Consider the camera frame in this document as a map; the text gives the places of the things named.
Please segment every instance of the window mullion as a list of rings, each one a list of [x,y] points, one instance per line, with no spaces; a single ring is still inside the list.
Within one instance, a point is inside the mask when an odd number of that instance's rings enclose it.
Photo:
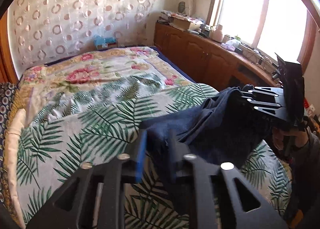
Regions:
[[[257,32],[256,35],[254,36],[253,42],[252,42],[252,47],[253,48],[257,48],[257,45],[259,43],[260,37],[261,37],[261,33],[263,30],[263,26],[264,23],[266,21],[266,17],[267,17],[267,12],[268,12],[268,6],[269,6],[269,0],[263,0],[263,5],[262,5],[262,9],[261,9],[261,14],[260,14],[260,20],[259,20],[259,25],[257,28]]]

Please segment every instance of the human hand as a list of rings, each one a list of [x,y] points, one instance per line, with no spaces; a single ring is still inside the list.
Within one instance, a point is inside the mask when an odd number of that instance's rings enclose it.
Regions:
[[[289,132],[280,130],[278,128],[273,127],[272,128],[272,141],[274,146],[278,150],[283,150],[284,144],[283,144],[283,139],[284,136],[295,136],[295,145],[298,148],[302,148],[305,146],[309,140],[308,134],[306,131],[299,131],[298,129],[291,129]]]

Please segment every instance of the window frame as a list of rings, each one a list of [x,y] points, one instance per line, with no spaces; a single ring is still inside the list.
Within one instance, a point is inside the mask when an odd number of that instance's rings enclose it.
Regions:
[[[211,0],[210,7],[209,7],[209,13],[208,13],[207,21],[206,21],[207,25],[215,26],[218,24],[219,16],[222,11],[222,4],[223,4],[223,0]],[[252,44],[248,44],[249,46],[253,47],[254,49],[257,49],[257,45],[258,45],[260,37],[261,37],[261,33],[262,33],[262,30],[263,30],[263,27],[265,24],[265,20],[266,20],[266,16],[267,16],[268,5],[269,5],[269,0],[264,0],[262,10],[261,10],[259,25],[258,25],[258,28],[256,31],[256,35],[254,37]],[[313,17],[311,16],[311,14],[308,11],[304,38],[303,38],[303,42],[302,42],[299,56],[297,58],[297,61],[300,62],[302,65],[303,73],[307,69],[309,60],[311,58],[313,46],[315,43],[316,31],[317,31],[316,22],[314,21]],[[271,59],[274,63],[277,63],[277,61],[273,57],[265,54],[263,51],[261,51],[261,54],[268,57],[269,59]]]

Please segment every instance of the blue garment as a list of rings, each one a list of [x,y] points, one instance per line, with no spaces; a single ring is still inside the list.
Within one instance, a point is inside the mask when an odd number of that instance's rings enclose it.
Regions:
[[[201,106],[140,124],[140,129],[147,130],[147,150],[178,213],[188,213],[186,196],[191,191],[187,185],[170,182],[169,130],[175,131],[178,141],[187,144],[191,153],[207,162],[232,162],[241,168],[250,152],[270,132],[268,123],[256,118],[249,107],[239,104],[236,99],[241,95],[238,88],[227,88]]]

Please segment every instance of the black patterned fabric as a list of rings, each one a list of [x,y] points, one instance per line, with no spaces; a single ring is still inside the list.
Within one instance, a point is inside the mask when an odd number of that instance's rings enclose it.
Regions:
[[[11,83],[0,84],[0,181],[3,176],[3,151],[4,151],[4,132],[7,129],[6,123],[11,109],[16,86]],[[4,201],[2,186],[0,183],[0,202]]]

